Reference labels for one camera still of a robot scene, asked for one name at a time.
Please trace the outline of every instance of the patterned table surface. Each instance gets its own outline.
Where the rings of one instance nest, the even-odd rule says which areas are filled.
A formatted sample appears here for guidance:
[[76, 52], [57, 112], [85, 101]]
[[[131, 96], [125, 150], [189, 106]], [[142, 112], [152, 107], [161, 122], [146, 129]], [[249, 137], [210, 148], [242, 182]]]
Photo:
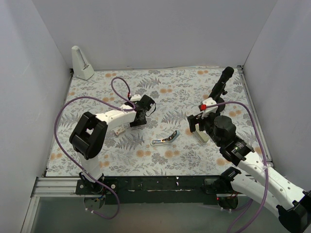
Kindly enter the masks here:
[[[223, 69], [163, 69], [131, 71], [97, 71], [89, 80], [73, 78], [67, 101], [79, 96], [92, 96], [121, 106], [123, 101], [112, 91], [113, 77], [126, 79], [132, 94], [149, 95], [156, 101], [156, 111], [147, 118], [141, 129], [128, 129], [119, 136], [108, 132], [99, 154], [100, 167], [105, 176], [142, 175], [218, 175], [232, 164], [225, 160], [219, 149], [209, 140], [201, 144], [190, 133], [186, 116], [199, 113], [198, 105], [208, 97]], [[126, 96], [127, 88], [117, 80], [115, 88]], [[225, 100], [236, 100], [248, 105], [238, 71], [227, 82]], [[80, 116], [110, 108], [93, 100], [78, 100], [69, 105], [60, 120], [58, 136], [64, 148], [76, 159], [77, 153], [69, 143], [69, 136]], [[239, 105], [227, 105], [222, 112], [230, 116], [237, 126], [238, 135], [250, 143], [257, 152], [260, 148], [247, 112]], [[167, 146], [150, 146], [154, 138], [164, 138], [180, 131], [180, 136]], [[46, 176], [78, 176], [79, 168], [73, 164], [53, 142]]]

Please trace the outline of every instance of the red clip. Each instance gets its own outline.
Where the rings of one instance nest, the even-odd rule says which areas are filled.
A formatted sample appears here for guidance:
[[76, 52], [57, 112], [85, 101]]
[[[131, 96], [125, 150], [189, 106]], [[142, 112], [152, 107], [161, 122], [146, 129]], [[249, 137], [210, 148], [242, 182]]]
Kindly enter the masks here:
[[200, 110], [201, 110], [201, 111], [206, 110], [206, 105], [205, 105], [205, 104], [201, 104], [201, 105], [200, 105]]

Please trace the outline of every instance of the cable clip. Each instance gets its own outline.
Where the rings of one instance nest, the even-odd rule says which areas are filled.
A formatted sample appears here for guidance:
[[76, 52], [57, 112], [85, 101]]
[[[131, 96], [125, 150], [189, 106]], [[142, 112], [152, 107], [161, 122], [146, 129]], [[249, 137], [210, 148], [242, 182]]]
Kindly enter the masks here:
[[121, 106], [121, 107], [120, 107], [120, 109], [121, 109], [121, 111], [125, 114], [124, 107], [123, 107], [123, 106]]
[[263, 170], [266, 170], [266, 169], [268, 169], [269, 167], [271, 167], [271, 164], [267, 164], [267, 166], [263, 166], [262, 168], [263, 168]]

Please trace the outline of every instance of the white enclosure wall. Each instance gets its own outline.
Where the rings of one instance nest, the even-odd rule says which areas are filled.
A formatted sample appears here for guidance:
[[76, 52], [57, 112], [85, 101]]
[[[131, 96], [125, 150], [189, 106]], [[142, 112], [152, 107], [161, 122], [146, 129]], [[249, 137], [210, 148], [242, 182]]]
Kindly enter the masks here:
[[278, 0], [245, 64], [276, 167], [311, 189], [311, 1]]
[[31, 0], [0, 1], [0, 231], [20, 231], [69, 68]]
[[69, 67], [243, 65], [276, 0], [33, 0]]

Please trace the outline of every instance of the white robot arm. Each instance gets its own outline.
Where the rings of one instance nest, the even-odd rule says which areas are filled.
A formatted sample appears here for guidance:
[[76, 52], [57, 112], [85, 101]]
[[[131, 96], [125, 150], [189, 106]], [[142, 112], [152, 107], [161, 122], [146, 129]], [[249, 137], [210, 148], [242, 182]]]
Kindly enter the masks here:
[[253, 176], [258, 183], [242, 175], [239, 169], [230, 167], [211, 185], [211, 188], [224, 185], [261, 203], [263, 185], [266, 181], [265, 169], [268, 169], [269, 185], [265, 207], [278, 217], [288, 231], [304, 232], [311, 223], [311, 191], [306, 192], [285, 179], [272, 167], [265, 166], [262, 158], [253, 148], [236, 135], [236, 126], [231, 118], [220, 115], [225, 105], [208, 108], [224, 102], [220, 96], [226, 94], [225, 83], [232, 77], [233, 72], [233, 68], [227, 67], [208, 99], [199, 106], [201, 113], [187, 118], [191, 132], [196, 130], [195, 126], [198, 124], [199, 130], [206, 131], [213, 142], [220, 147], [220, 153], [226, 160]]
[[[90, 112], [84, 113], [69, 138], [86, 171], [80, 173], [80, 178], [92, 190], [98, 190], [95, 187], [97, 183], [88, 174], [97, 180], [104, 179], [97, 155], [103, 147], [106, 132], [126, 123], [130, 123], [131, 127], [145, 125], [147, 123], [146, 112], [155, 104], [153, 99], [147, 95], [142, 98], [140, 95], [134, 95], [131, 101], [136, 105], [133, 111], [112, 110], [95, 115]], [[121, 106], [123, 110], [132, 108], [133, 106], [128, 103]]]

